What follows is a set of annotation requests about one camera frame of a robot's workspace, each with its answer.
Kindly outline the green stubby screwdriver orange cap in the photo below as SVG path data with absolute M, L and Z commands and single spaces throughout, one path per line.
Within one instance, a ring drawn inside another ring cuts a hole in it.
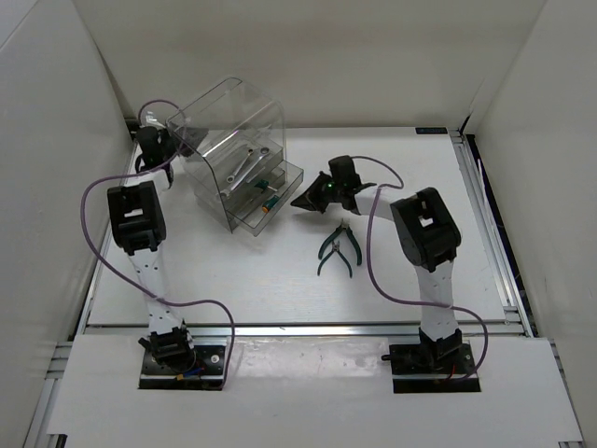
M 280 197 L 277 195 L 271 196 L 267 201 L 261 205 L 261 210 L 264 214 L 268 214 L 273 207 L 280 201 Z

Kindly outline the clear plastic drawer organizer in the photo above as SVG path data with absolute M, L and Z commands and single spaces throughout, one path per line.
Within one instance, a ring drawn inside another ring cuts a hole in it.
M 258 236 L 303 180 L 286 157 L 282 104 L 237 77 L 166 121 L 197 204 L 229 231 Z

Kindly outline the small ratchet wrench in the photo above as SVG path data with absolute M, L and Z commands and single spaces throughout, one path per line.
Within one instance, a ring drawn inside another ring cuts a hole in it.
M 242 168 L 245 166 L 245 164 L 248 162 L 248 160 L 251 158 L 252 154 L 253 154 L 254 150 L 252 148 L 249 148 L 243 159 L 241 160 L 241 162 L 234 168 L 234 170 L 228 175 L 227 177 L 227 182 L 230 184 L 232 183 L 237 175 L 240 173 L 240 171 L 242 170 Z

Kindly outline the large ratchet wrench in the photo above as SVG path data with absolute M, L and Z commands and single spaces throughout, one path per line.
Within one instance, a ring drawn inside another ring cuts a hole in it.
M 230 194 L 238 188 L 242 182 L 248 177 L 248 175 L 258 166 L 258 164 L 269 156 L 271 150 L 268 147 L 261 147 L 259 149 L 254 149 L 254 152 L 245 166 L 242 168 L 240 173 L 237 175 L 236 179 L 232 183 L 227 182 L 226 177 L 226 185 L 225 187 L 219 191 L 219 195 L 223 198 L 228 198 Z

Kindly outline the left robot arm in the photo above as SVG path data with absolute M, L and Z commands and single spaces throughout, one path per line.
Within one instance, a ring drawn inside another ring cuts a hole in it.
M 192 338 L 182 317 L 161 302 L 167 295 L 167 278 L 160 245 L 167 237 L 160 194 L 174 183 L 169 159 L 175 155 L 174 140 L 154 118 L 136 132 L 140 148 L 134 164 L 144 177 L 130 186 L 107 191 L 108 211 L 114 241 L 128 256 L 144 292 L 148 335 L 139 341 L 152 358 L 175 374 L 201 372 Z

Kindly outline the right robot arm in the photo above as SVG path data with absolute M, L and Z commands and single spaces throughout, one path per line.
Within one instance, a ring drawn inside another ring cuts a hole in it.
M 363 182 L 355 170 L 352 156 L 339 156 L 328 162 L 329 172 L 321 172 L 291 205 L 323 214 L 332 203 L 368 218 L 365 260 L 368 277 L 382 291 L 374 277 L 372 231 L 374 219 L 394 223 L 398 242 L 407 261 L 415 269 L 419 285 L 417 301 L 395 299 L 381 292 L 388 301 L 422 308 L 419 327 L 419 361 L 432 373 L 448 367 L 463 343 L 455 318 L 451 277 L 457 248 L 462 242 L 446 204 L 437 189 L 422 189 L 403 199 L 387 199 L 384 189 L 403 189 L 405 185 Z

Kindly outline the green handled cutting pliers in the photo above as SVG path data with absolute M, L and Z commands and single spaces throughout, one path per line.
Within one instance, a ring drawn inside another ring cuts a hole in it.
M 362 265 L 364 258 L 361 244 L 359 244 L 356 239 L 350 220 L 348 218 L 343 218 L 336 229 L 327 236 L 318 249 L 317 257 L 320 260 L 319 267 L 322 267 L 333 254 L 337 254 L 348 268 L 353 267 L 351 262 L 341 251 L 341 241 L 346 241 L 352 248 L 355 264 L 357 266 Z

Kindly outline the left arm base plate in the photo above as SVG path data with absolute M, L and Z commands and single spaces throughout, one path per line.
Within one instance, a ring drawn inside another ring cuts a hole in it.
M 228 346 L 191 343 L 186 333 L 171 332 L 139 340 L 144 349 L 138 388 L 142 390 L 221 391 Z

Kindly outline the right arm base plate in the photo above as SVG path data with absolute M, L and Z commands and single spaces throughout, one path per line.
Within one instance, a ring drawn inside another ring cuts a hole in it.
M 418 344 L 391 344 L 389 362 L 395 394 L 479 393 L 480 381 L 469 343 L 431 366 Z

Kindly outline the aluminium right rail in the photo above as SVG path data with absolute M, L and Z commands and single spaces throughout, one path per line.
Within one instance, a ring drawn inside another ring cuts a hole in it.
M 475 158 L 470 146 L 471 138 L 455 129 L 449 129 L 449 136 L 478 222 L 480 237 L 488 255 L 503 308 L 507 315 L 515 313 L 518 316 L 524 336 L 536 337 L 536 331 L 521 296 L 516 274 L 508 259 L 499 226 L 490 205 L 482 162 Z

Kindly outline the aluminium rail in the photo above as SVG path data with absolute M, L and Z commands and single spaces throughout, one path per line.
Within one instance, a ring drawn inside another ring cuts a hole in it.
M 509 314 L 512 320 L 491 321 L 486 324 L 493 336 L 523 336 L 523 324 L 516 314 Z M 147 328 L 141 326 L 87 326 L 82 330 L 88 335 L 142 336 Z M 354 325 L 239 325 L 235 334 L 239 337 L 411 337 L 417 336 L 419 325 L 414 323 L 354 324 Z
M 518 316 L 524 336 L 536 337 L 536 331 L 521 296 L 516 274 L 508 259 L 499 226 L 490 205 L 482 162 L 475 158 L 470 146 L 471 138 L 455 129 L 449 129 L 449 136 L 478 222 L 480 237 L 488 255 L 503 308 L 507 315 L 515 313 Z

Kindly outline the aluminium front rail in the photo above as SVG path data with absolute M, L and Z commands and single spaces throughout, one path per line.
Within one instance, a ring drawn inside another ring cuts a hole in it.
M 516 314 L 509 314 L 512 320 L 491 321 L 486 324 L 493 336 L 523 336 L 523 324 Z M 142 336 L 147 328 L 141 326 L 87 326 L 82 330 L 88 335 Z M 354 325 L 239 325 L 235 334 L 239 337 L 411 337 L 417 336 L 419 325 L 414 323 L 354 324 Z

